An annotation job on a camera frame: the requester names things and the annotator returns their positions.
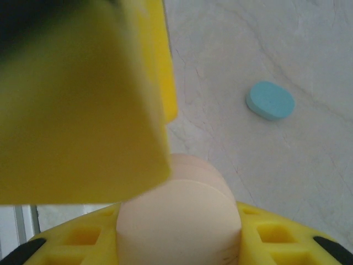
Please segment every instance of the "yellow block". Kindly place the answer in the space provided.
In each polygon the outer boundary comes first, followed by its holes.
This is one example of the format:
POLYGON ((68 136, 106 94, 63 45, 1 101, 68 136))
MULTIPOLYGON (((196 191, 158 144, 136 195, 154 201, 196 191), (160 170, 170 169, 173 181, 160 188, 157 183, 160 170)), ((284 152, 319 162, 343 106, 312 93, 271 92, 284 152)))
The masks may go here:
POLYGON ((161 1, 83 2, 0 64, 0 204, 119 202, 169 175, 161 1))
MULTIPOLYGON (((313 236, 332 240, 324 233, 247 204, 237 205, 243 226, 239 265, 340 265, 313 240, 313 236)), ((115 204, 36 235, 33 239, 47 242, 26 265, 118 265, 119 209, 115 204)))

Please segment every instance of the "marble surface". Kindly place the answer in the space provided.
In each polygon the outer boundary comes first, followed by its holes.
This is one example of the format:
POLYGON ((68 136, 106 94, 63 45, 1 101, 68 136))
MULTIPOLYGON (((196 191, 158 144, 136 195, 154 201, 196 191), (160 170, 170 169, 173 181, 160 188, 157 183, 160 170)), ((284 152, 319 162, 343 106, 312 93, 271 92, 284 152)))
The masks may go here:
MULTIPOLYGON (((165 6, 180 108, 168 126, 172 151, 210 161, 238 200, 322 230, 353 251, 353 2, 165 6), (289 118, 266 121, 247 108, 245 95, 261 80, 295 97, 289 118)), ((40 224, 84 211, 42 206, 40 224)))

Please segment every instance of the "blue oval piece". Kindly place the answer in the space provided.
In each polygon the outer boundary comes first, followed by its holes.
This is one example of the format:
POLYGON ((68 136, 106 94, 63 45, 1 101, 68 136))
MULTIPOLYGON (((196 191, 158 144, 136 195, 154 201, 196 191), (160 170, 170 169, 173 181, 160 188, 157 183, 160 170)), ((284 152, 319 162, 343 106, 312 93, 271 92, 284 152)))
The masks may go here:
POLYGON ((249 108, 267 120, 283 119, 295 107, 293 96, 282 87, 267 81, 254 85, 247 95, 249 108))

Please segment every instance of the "black rubber edge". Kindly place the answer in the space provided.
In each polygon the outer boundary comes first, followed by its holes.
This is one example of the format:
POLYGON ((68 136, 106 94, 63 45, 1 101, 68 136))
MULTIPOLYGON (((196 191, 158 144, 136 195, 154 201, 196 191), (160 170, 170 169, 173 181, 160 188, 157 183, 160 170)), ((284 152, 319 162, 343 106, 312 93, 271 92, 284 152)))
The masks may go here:
POLYGON ((37 238, 20 245, 0 261, 0 265, 24 265, 33 254, 46 242, 45 238, 37 238))
POLYGON ((314 240, 342 265, 353 265, 353 254, 342 245, 321 236, 315 236, 314 240))

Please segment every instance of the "beige cylinder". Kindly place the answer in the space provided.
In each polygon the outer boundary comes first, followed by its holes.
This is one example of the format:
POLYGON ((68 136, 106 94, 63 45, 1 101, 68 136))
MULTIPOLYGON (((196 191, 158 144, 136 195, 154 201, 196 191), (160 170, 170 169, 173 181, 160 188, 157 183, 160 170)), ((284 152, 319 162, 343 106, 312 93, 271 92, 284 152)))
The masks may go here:
POLYGON ((237 264, 240 217, 221 174, 185 155, 172 155, 172 171, 167 183, 121 206, 119 264, 237 264))

